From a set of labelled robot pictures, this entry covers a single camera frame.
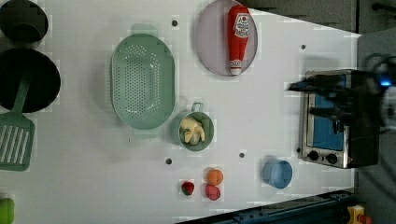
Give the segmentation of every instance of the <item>black pan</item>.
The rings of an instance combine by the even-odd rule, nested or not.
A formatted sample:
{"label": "black pan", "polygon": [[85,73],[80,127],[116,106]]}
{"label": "black pan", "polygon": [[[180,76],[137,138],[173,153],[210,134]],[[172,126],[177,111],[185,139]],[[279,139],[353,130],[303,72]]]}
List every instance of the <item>black pan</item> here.
{"label": "black pan", "polygon": [[9,49],[0,54],[0,105],[14,106],[21,74],[33,73],[23,113],[33,113],[49,106],[59,93],[61,77],[55,64],[33,49]]}

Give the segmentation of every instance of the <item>green cup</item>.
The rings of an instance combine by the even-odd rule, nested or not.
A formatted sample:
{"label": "green cup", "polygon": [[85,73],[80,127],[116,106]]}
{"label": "green cup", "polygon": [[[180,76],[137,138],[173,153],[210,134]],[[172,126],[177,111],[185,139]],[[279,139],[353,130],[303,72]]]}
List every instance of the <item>green cup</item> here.
{"label": "green cup", "polygon": [[[213,140],[213,136],[215,134],[215,128],[213,126],[213,121],[212,119],[205,114],[204,112],[204,104],[202,103],[194,103],[192,105],[191,111],[186,111],[186,112],[181,112],[179,115],[177,115],[174,120],[172,121],[171,125],[171,132],[172,132],[172,137],[174,141],[178,145],[182,145],[184,148],[191,150],[191,151],[201,151],[207,148],[210,143]],[[189,143],[185,143],[181,139],[183,139],[184,136],[180,135],[180,125],[183,119],[185,118],[192,118],[195,119],[196,121],[202,123],[202,128],[204,129],[205,132],[205,141],[201,141],[193,146]]]}

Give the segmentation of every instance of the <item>white tabletop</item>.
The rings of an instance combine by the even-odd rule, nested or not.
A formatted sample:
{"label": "white tabletop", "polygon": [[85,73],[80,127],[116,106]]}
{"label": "white tabletop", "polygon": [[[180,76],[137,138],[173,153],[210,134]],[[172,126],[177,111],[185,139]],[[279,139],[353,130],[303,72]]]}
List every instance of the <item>white tabletop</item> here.
{"label": "white tabletop", "polygon": [[[14,195],[16,224],[173,223],[353,187],[353,170],[297,158],[300,94],[285,89],[306,70],[356,67],[359,36],[252,9],[256,59],[243,75],[221,77],[205,69],[193,45],[194,23],[210,2],[38,1],[50,30],[37,50],[59,66],[63,83],[53,105],[28,115],[36,124],[29,170],[0,172],[0,193]],[[136,22],[158,28],[177,65],[177,106],[152,140],[136,140],[109,98],[112,51]],[[201,152],[169,136],[170,120],[193,102],[205,104],[216,126]],[[260,178],[270,156],[292,164],[285,189]],[[216,202],[202,193],[209,167],[224,173]],[[190,197],[179,190],[185,179],[196,187]]]}

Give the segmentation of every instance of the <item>toaster oven knob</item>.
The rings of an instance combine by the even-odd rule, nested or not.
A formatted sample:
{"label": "toaster oven knob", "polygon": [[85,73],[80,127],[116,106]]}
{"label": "toaster oven knob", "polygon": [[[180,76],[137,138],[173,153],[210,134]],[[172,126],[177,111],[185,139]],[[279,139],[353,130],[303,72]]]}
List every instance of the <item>toaster oven knob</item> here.
{"label": "toaster oven knob", "polygon": [[308,154],[309,159],[312,161],[317,161],[319,158],[319,154],[316,151],[310,151]]}
{"label": "toaster oven knob", "polygon": [[326,157],[326,160],[330,163],[330,164],[336,164],[337,163],[337,156],[336,155],[334,155],[334,154],[329,154],[327,157]]}

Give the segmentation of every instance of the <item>black bowl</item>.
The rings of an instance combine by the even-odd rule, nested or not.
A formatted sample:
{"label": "black bowl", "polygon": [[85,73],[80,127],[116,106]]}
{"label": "black bowl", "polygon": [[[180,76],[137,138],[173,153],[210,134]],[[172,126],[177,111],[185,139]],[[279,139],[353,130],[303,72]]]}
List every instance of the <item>black bowl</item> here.
{"label": "black bowl", "polygon": [[41,7],[28,0],[10,0],[0,8],[0,29],[14,44],[39,42],[49,29]]}

